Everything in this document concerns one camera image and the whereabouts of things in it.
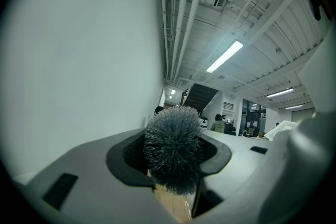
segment white ceiling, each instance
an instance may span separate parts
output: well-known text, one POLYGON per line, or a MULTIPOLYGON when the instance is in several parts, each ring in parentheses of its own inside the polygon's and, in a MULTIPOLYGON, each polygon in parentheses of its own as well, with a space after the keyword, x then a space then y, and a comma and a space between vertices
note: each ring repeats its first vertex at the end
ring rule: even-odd
MULTIPOLYGON (((171 33, 173 37, 176 33, 179 0, 176 0, 175 11, 172 10, 174 1, 166 2, 170 40, 171 33), (174 31, 171 32, 173 17, 174 31)), ((324 11, 321 9, 322 18, 318 22, 313 17, 308 0, 251 0, 237 18, 247 0, 229 0, 222 7, 213 6, 214 2, 204 0, 199 3, 177 79, 175 83, 167 80, 167 84, 181 89, 179 93, 182 94, 193 82, 203 82, 209 87, 240 94, 269 108, 311 102, 298 72, 331 26, 324 11), (212 74, 207 73, 206 69, 236 39, 244 47, 212 74), (272 101, 266 98, 267 94, 288 87, 294 87, 294 91, 272 98, 272 101)), ((192 0, 187 0, 177 58, 191 4, 192 0)), ((171 68, 173 46, 176 44, 169 42, 168 45, 171 68)))

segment linear light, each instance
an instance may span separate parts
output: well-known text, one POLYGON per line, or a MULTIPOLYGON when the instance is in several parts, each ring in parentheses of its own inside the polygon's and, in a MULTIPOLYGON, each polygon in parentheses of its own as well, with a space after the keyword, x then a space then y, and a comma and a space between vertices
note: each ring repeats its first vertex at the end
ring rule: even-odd
POLYGON ((222 54, 207 70, 206 72, 212 73, 222 64, 224 64, 233 54, 239 51, 243 47, 239 41, 235 41, 231 47, 229 47, 226 52, 222 54))
POLYGON ((301 105, 295 105, 295 106, 290 106, 290 107, 288 107, 286 109, 295 109, 295 108, 300 108, 302 106, 303 106, 302 104, 301 105))
POLYGON ((291 92, 293 90, 293 87, 290 87, 288 89, 285 89, 283 91, 279 91, 279 92, 275 92, 275 93, 272 93, 270 95, 268 95, 267 97, 270 98, 270 97, 273 97, 273 96, 277 96, 277 95, 281 95, 281 94, 285 94, 287 92, 291 92))

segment person with dark hair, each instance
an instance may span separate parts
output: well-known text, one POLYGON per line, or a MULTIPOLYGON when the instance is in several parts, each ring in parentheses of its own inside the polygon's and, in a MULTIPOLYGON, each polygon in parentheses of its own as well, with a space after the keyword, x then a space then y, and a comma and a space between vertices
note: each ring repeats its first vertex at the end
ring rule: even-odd
POLYGON ((217 114, 215 120, 210 130, 224 134, 225 123, 222 121, 222 116, 217 114))
POLYGON ((154 111, 154 116, 158 115, 158 113, 162 110, 164 110, 164 108, 162 106, 157 106, 155 111, 154 111))

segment black staircase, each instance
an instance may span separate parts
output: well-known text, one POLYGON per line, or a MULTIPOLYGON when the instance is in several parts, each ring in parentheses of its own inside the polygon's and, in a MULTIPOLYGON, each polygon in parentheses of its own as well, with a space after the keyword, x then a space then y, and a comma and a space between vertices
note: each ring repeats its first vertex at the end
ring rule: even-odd
POLYGON ((191 108, 197 109, 200 113, 209 104, 211 99, 215 96, 217 90, 202 86, 199 84, 194 84, 186 98, 183 106, 190 106, 191 108))

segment green jacket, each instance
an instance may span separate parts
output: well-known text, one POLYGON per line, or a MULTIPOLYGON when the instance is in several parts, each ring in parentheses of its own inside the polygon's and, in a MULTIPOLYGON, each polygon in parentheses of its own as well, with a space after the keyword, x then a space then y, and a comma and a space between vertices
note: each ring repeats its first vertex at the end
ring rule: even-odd
POLYGON ((210 130, 224 134, 224 127, 225 127, 225 123, 223 121, 216 121, 212 124, 210 130))

